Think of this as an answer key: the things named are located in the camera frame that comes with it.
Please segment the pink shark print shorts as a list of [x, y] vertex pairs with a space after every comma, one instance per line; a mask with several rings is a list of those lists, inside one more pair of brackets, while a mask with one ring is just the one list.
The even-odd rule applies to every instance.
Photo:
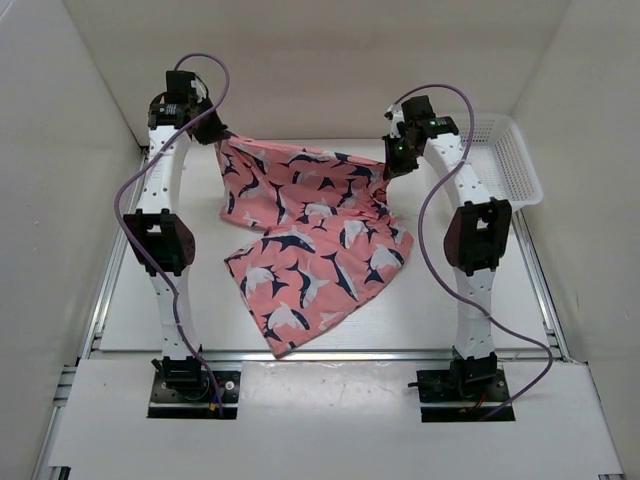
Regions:
[[261, 232], [225, 260], [271, 353], [283, 357], [375, 298], [409, 259], [382, 163], [231, 136], [215, 147], [223, 220]]

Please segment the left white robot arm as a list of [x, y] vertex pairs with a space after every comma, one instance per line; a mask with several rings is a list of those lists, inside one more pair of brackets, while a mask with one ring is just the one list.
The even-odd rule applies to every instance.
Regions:
[[133, 212], [121, 226], [153, 285], [163, 338], [154, 366], [165, 386], [189, 401], [214, 403], [219, 386], [204, 364], [189, 299], [189, 271], [196, 242], [177, 210], [186, 155], [193, 142], [206, 145], [223, 137], [225, 125], [209, 89], [192, 72], [174, 68], [166, 88], [149, 105], [149, 156]]

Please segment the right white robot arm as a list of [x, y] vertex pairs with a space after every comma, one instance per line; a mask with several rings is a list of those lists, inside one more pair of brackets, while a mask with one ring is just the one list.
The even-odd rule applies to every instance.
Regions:
[[389, 107], [390, 131], [385, 144], [384, 177], [391, 179], [418, 168], [420, 158], [434, 169], [453, 216], [443, 250], [456, 281], [458, 322], [453, 360], [443, 387], [470, 400], [497, 375], [497, 356], [489, 318], [491, 289], [506, 251], [512, 207], [491, 195], [469, 161], [454, 120], [438, 117], [426, 95]]

